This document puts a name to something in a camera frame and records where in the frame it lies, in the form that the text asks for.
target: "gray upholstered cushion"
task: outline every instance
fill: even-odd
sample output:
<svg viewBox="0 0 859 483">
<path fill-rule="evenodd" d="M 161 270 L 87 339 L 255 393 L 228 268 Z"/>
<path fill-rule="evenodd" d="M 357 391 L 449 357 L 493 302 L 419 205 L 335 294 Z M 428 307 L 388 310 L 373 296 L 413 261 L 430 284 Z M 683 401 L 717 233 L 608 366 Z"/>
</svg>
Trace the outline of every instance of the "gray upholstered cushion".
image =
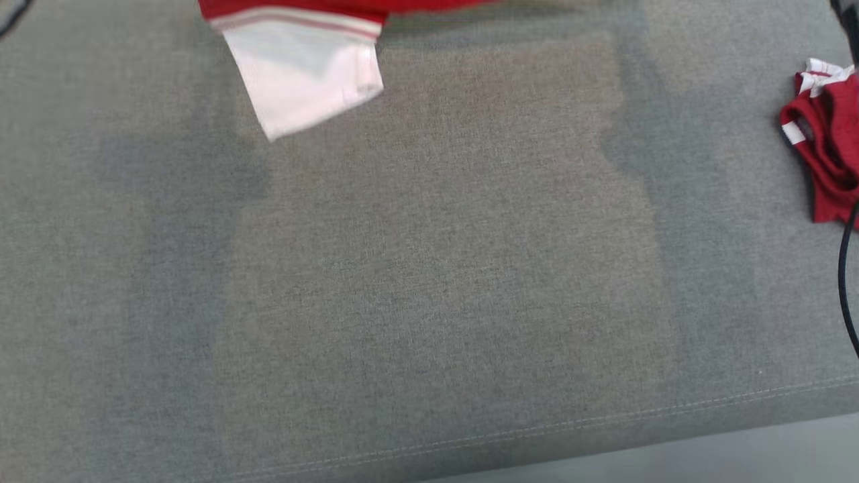
<svg viewBox="0 0 859 483">
<path fill-rule="evenodd" d="M 0 44 L 0 480 L 416 480 L 859 411 L 841 228 L 776 122 L 836 25 L 393 19 L 386 92 L 269 144 L 192 0 L 36 3 Z"/>
</svg>

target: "fabric seam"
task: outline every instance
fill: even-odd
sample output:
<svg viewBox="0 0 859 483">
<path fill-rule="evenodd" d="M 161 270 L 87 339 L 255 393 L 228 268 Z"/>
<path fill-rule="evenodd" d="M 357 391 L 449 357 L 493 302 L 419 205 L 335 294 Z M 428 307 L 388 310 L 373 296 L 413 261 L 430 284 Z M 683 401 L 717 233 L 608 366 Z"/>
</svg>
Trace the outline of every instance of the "fabric seam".
<svg viewBox="0 0 859 483">
<path fill-rule="evenodd" d="M 822 390 L 822 389 L 849 386 L 849 385 L 857 384 L 857 383 L 859 383 L 859 381 L 842 382 L 842 383 L 838 383 L 838 384 L 831 384 L 831 385 L 821 386 L 821 387 L 809 387 L 809 386 L 815 386 L 815 385 L 821 384 L 821 383 L 844 381 L 844 380 L 848 380 L 848 379 L 856 379 L 857 377 L 859 377 L 859 375 L 833 377 L 830 379 L 823 379 L 823 380 L 816 381 L 816 382 L 805 382 L 803 384 L 793 384 L 793 385 L 789 385 L 789 386 L 782 386 L 779 388 L 763 389 L 760 391 L 754 391 L 754 392 L 750 392 L 750 393 L 736 394 L 736 395 L 732 395 L 732 396 L 725 396 L 725 397 L 715 398 L 715 399 L 710 399 L 710 400 L 701 400 L 701 401 L 697 401 L 697 402 L 680 404 L 680 405 L 670 406 L 670 407 L 658 407 L 655 409 L 647 409 L 647 410 L 635 411 L 635 412 L 631 412 L 631 413 L 617 413 L 617 414 L 609 414 L 606 416 L 597 416 L 597 417 L 592 417 L 592 418 L 573 419 L 570 421 L 552 423 L 549 425 L 536 425 L 536 426 L 532 426 L 532 427 L 528 427 L 528 428 L 521 428 L 521 429 L 517 429 L 517 430 L 500 431 L 500 432 L 488 433 L 488 434 L 478 435 L 478 436 L 473 436 L 473 437 L 448 439 L 448 440 L 439 441 L 439 442 L 435 442 L 435 443 L 417 444 L 417 445 L 404 446 L 404 447 L 394 448 L 394 449 L 384 449 L 384 450 L 372 451 L 372 452 L 368 452 L 368 453 L 361 453 L 358 455 L 339 456 L 336 458 L 327 458 L 327 459 L 316 460 L 316 461 L 312 461 L 312 462 L 290 463 L 290 464 L 279 465 L 279 466 L 270 467 L 270 468 L 262 468 L 262 469 L 252 470 L 252 471 L 235 473 L 235 474 L 231 474 L 229 476 L 229 478 L 232 479 L 233 481 L 262 480 L 265 478 L 274 478 L 276 476 L 286 476 L 286 475 L 290 475 L 290 474 L 300 474 L 300 473 L 307 473 L 307 472 L 312 472 L 312 471 L 322 471 L 322 470 L 329 470 L 329 469 L 335 469 L 335 468 L 357 466 L 357 465 L 367 464 L 367 463 L 371 463 L 371 462 L 387 461 L 387 460 L 397 459 L 400 457 L 424 455 L 424 454 L 428 454 L 428 453 L 432 453 L 432 452 L 436 452 L 436 451 L 460 449 L 460 448 L 466 448 L 466 447 L 471 447 L 471 446 L 479 446 L 482 444 L 499 443 L 499 442 L 503 442 L 503 441 L 521 439 L 521 438 L 526 438 L 526 437 L 544 436 L 546 434 L 554 434 L 554 433 L 563 432 L 563 431 L 573 431 L 573 430 L 584 429 L 584 428 L 588 428 L 588 427 L 596 427 L 596 426 L 612 425 L 612 424 L 624 424 L 624 423 L 630 423 L 630 422 L 640 421 L 640 420 L 645 420 L 645 419 L 659 418 L 662 416 L 672 416 L 672 415 L 679 415 L 679 414 L 686 414 L 686 413 L 694 413 L 694 412 L 705 411 L 705 410 L 709 410 L 709 409 L 717 409 L 720 407 L 735 406 L 735 405 L 744 404 L 747 402 L 754 402 L 754 401 L 758 401 L 758 400 L 767 400 L 767 399 L 782 397 L 782 396 L 791 395 L 791 394 L 801 394 L 801 393 L 814 391 L 814 390 Z M 727 403 L 718 404 L 715 406 L 699 407 L 699 408 L 689 409 L 689 410 L 685 410 L 685 411 L 674 411 L 675 409 L 683 409 L 683 408 L 687 408 L 687 407 L 701 406 L 704 404 L 712 404 L 714 402 L 734 400 L 734 399 L 745 398 L 745 397 L 759 395 L 759 394 L 767 394 L 767 393 L 772 393 L 772 392 L 777 392 L 777 391 L 784 391 L 784 390 L 788 390 L 788 392 L 782 393 L 782 394 L 771 394 L 771 395 L 767 395 L 767 396 L 763 396 L 763 397 L 756 397 L 756 398 L 751 398 L 751 399 L 727 402 Z M 649 414 L 649 415 L 643 416 L 641 418 L 622 419 L 622 418 L 629 418 L 629 417 L 634 417 L 634 416 L 641 416 L 644 414 Z M 622 420 L 604 421 L 605 419 L 622 419 Z M 587 424 L 587 425 L 578 425 L 580 423 L 592 422 L 592 421 L 604 421 L 604 422 Z M 555 429 L 555 430 L 551 430 L 551 431 L 543 431 L 543 430 L 546 430 L 549 428 L 557 428 L 558 426 L 570 426 L 570 427 L 564 427 L 561 429 Z M 516 433 L 528 433 L 530 431 L 539 431 L 539 432 L 532 433 L 532 434 L 517 434 L 516 436 L 513 436 L 513 437 L 496 438 L 499 436 L 511 435 L 511 434 L 516 434 Z M 434 446 L 442 446 L 442 445 L 450 444 L 450 443 L 462 443 L 465 441 L 472 441 L 475 439 L 485 439 L 485 441 L 479 441 L 476 443 L 461 444 L 461 445 L 456 445 L 456 446 L 444 446 L 442 448 L 433 448 L 433 449 L 426 449 L 426 450 L 418 451 L 418 452 L 406 453 L 406 451 L 409 451 L 412 449 L 432 448 Z M 389 456 L 385 456 L 382 458 L 374 458 L 374 459 L 369 459 L 369 460 L 361 460 L 361 458 L 366 458 L 368 456 L 386 455 L 386 454 L 391 454 L 391 453 L 402 453 L 402 454 L 389 455 Z M 304 469 L 290 470 L 287 472 L 274 473 L 274 474 L 263 474 L 265 472 L 281 470 L 281 469 L 286 469 L 286 468 L 300 468 L 300 467 L 313 466 L 313 465 L 324 465 L 325 463 L 341 462 L 341 461 L 345 461 L 345 460 L 360 460 L 360 461 L 341 463 L 341 464 L 337 464 L 337 465 L 318 466 L 316 468 L 304 468 Z"/>
<path fill-rule="evenodd" d="M 261 14 L 256 16 L 249 16 L 248 18 L 239 19 L 239 20 L 229 20 L 218 22 L 217 24 L 212 23 L 211 25 L 215 27 L 217 30 L 231 30 L 234 28 L 241 28 L 247 25 L 253 25 L 254 23 L 261 23 L 264 21 L 280 21 L 282 23 L 291 23 L 294 25 L 301 25 L 303 27 L 310 28 L 323 28 L 325 30 L 332 30 L 334 32 L 343 32 L 345 34 L 353 34 L 359 35 L 362 38 L 370 39 L 375 41 L 379 38 L 379 34 L 366 32 L 359 28 L 351 28 L 342 25 L 335 25 L 332 23 L 324 23 L 321 21 L 311 21 L 302 19 L 299 17 L 294 17 L 290 15 L 280 15 L 280 14 Z"/>
</svg>

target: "red and white shirt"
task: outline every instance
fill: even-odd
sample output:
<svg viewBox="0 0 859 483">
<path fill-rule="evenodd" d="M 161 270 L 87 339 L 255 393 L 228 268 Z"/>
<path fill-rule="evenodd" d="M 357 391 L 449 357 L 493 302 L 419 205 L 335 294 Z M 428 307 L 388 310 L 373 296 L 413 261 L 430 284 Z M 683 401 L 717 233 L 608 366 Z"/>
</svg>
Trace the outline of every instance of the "red and white shirt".
<svg viewBox="0 0 859 483">
<path fill-rule="evenodd" d="M 810 58 L 795 76 L 796 99 L 782 109 L 784 136 L 811 171 L 813 220 L 850 219 L 859 200 L 859 80 L 856 68 Z"/>
<path fill-rule="evenodd" d="M 383 89 L 375 42 L 390 13 L 486 0 L 199 0 L 233 53 L 265 135 L 307 129 Z"/>
</svg>

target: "black cord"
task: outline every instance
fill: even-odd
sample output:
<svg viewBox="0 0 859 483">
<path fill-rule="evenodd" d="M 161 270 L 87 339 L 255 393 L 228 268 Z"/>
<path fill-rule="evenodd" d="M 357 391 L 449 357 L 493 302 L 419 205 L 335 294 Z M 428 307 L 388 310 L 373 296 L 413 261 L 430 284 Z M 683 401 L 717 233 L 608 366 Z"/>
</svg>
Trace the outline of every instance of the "black cord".
<svg viewBox="0 0 859 483">
<path fill-rule="evenodd" d="M 859 15 L 856 13 L 856 7 L 849 7 L 841 14 L 841 26 L 847 33 L 847 40 L 850 43 L 850 52 L 853 54 L 853 63 L 859 64 Z"/>
<path fill-rule="evenodd" d="M 35 0 L 18 0 L 18 4 L 12 9 L 12 12 L 0 22 L 0 40 L 2 40 L 12 29 L 18 25 L 27 10 L 33 5 Z"/>
<path fill-rule="evenodd" d="M 844 227 L 844 236 L 841 238 L 841 252 L 838 254 L 838 298 L 841 299 L 841 315 L 844 316 L 847 334 L 850 336 L 853 350 L 856 351 L 856 356 L 859 358 L 859 337 L 856 337 L 856 328 L 853 327 L 853 318 L 850 316 L 850 307 L 847 304 L 847 283 L 845 281 L 847 247 L 850 245 L 850 234 L 853 233 L 853 227 L 856 225 L 856 214 L 859 214 L 859 202 L 853 205 L 850 220 L 847 221 L 847 226 Z"/>
</svg>

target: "red cloth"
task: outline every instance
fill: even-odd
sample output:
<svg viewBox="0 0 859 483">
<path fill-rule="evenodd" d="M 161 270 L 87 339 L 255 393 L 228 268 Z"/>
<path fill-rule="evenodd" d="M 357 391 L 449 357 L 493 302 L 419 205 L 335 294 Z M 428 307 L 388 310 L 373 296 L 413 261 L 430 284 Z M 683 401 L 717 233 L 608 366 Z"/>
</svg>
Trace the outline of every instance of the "red cloth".
<svg viewBox="0 0 859 483">
<path fill-rule="evenodd" d="M 207 20 L 254 7 L 290 7 L 384 21 L 388 13 L 458 9 L 484 2 L 487 0 L 199 0 Z"/>
<path fill-rule="evenodd" d="M 851 75 L 812 92 L 785 106 L 781 123 L 811 168 L 814 222 L 846 223 L 859 201 L 859 81 Z"/>
</svg>

